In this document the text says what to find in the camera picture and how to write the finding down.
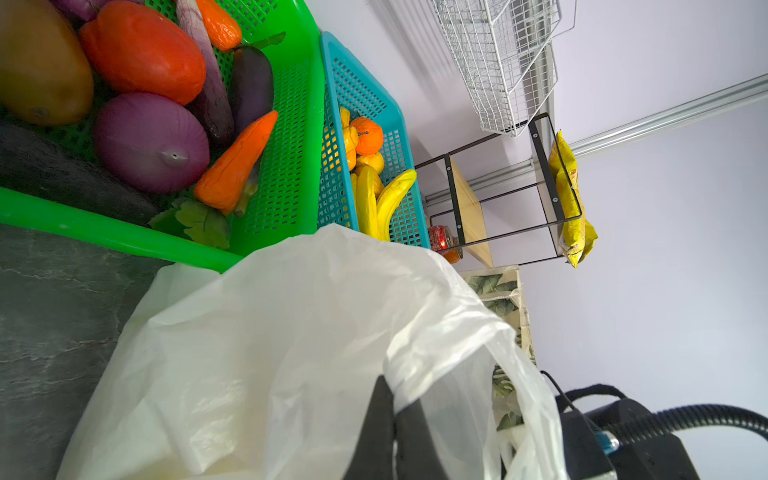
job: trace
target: black hose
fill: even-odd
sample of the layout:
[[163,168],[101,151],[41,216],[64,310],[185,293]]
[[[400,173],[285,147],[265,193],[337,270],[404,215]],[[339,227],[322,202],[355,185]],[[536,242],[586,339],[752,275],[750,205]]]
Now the black hose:
[[607,425],[622,445],[631,445],[667,433],[705,426],[732,426],[750,430],[768,440],[768,419],[759,413],[728,405],[691,405]]

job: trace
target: purple onion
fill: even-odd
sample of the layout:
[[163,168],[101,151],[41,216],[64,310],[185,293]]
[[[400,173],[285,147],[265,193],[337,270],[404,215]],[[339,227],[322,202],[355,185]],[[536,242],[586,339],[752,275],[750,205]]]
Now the purple onion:
[[186,108],[147,93],[123,94],[96,117],[96,154],[115,177],[139,190],[169,194],[203,176],[208,137]]

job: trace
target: metal rack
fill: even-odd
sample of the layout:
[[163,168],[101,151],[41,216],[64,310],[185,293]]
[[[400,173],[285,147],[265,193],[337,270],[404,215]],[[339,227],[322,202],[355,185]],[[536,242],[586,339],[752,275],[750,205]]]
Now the metal rack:
[[[545,127],[544,129],[540,130],[538,122],[544,121],[544,120],[548,122],[548,127]],[[454,245],[453,247],[439,250],[439,252],[448,252],[450,250],[457,250],[463,247],[471,247],[473,245],[477,245],[480,243],[499,240],[501,238],[511,237],[513,235],[519,235],[520,233],[531,232],[533,230],[538,230],[541,228],[548,228],[550,233],[550,238],[552,240],[552,249],[554,250],[554,255],[552,257],[520,263],[519,265],[528,265],[530,263],[543,262],[546,260],[553,260],[556,258],[564,257],[564,253],[562,252],[561,249],[558,248],[558,238],[559,238],[558,228],[565,222],[581,218],[581,215],[582,215],[581,203],[579,202],[578,197],[574,193],[574,188],[573,188],[573,183],[571,182],[571,178],[570,176],[567,175],[566,177],[568,178],[568,186],[570,187],[569,193],[570,195],[573,196],[573,200],[576,202],[576,205],[578,206],[578,215],[574,217],[568,217],[568,218],[565,217],[565,214],[563,212],[563,207],[562,207],[562,201],[561,201],[562,199],[560,198],[560,194],[558,193],[557,188],[555,187],[554,176],[552,175],[552,172],[550,170],[548,157],[547,157],[547,150],[545,149],[545,145],[553,144],[553,141],[555,139],[554,126],[552,125],[552,120],[550,119],[549,114],[543,113],[543,114],[536,115],[533,118],[531,118],[530,121],[526,121],[525,124],[528,125],[528,129],[531,134],[531,141],[533,142],[533,146],[534,146],[535,157],[533,160],[533,164],[535,168],[535,178],[536,178],[535,182],[529,185],[525,185],[523,187],[515,188],[514,190],[506,191],[502,194],[494,195],[493,197],[485,198],[483,200],[480,200],[480,204],[483,204],[490,200],[495,200],[500,197],[505,197],[507,195],[516,194],[517,192],[521,192],[529,188],[536,187],[538,189],[538,195],[541,200],[541,209],[544,211],[546,222],[540,223],[539,225],[534,225],[532,227],[526,227],[520,230],[514,230],[511,232],[502,233],[500,235],[494,235],[493,237],[487,237],[481,240],[476,240],[472,242],[466,241],[464,230],[462,229],[462,224],[463,224],[462,212],[458,202],[453,170],[451,169],[451,156],[459,152],[468,150],[469,148],[480,145],[482,143],[485,143],[486,141],[489,141],[500,135],[500,134],[490,134],[477,141],[473,141],[470,144],[466,144],[463,147],[459,147],[453,151],[449,151],[447,154],[439,155],[438,157],[434,157],[430,160],[427,160],[415,166],[416,169],[419,169],[439,161],[443,161],[445,165],[445,172],[448,176],[448,186],[451,192],[452,209],[442,211],[438,214],[430,215],[429,220],[431,223],[433,217],[438,217],[440,215],[445,215],[453,212],[454,219],[456,221],[456,232],[458,235],[458,244]],[[518,124],[519,128],[522,128],[524,126],[525,126],[524,124]],[[562,154],[560,153],[560,147],[557,145],[557,142],[554,142],[554,146],[558,150],[558,156],[560,158],[560,163],[562,164],[563,170],[568,171],[568,169],[565,167]]]
[[517,136],[557,83],[559,0],[432,0],[483,130]]

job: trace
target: carrot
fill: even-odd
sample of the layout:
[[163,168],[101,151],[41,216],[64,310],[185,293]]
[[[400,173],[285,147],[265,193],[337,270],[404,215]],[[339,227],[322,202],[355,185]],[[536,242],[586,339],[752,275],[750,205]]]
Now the carrot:
[[271,111],[246,127],[235,143],[203,174],[194,188],[194,196],[229,215],[237,205],[248,175],[264,151],[276,122],[277,112]]
[[210,43],[221,51],[229,51],[243,43],[243,31],[232,15],[221,8],[216,0],[197,0],[203,14]]

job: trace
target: marble countertop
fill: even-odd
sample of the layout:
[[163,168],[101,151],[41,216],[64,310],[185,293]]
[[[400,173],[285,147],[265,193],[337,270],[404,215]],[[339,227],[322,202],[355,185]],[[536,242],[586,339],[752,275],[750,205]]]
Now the marble countertop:
[[120,331],[167,262],[0,225],[0,478],[53,480]]

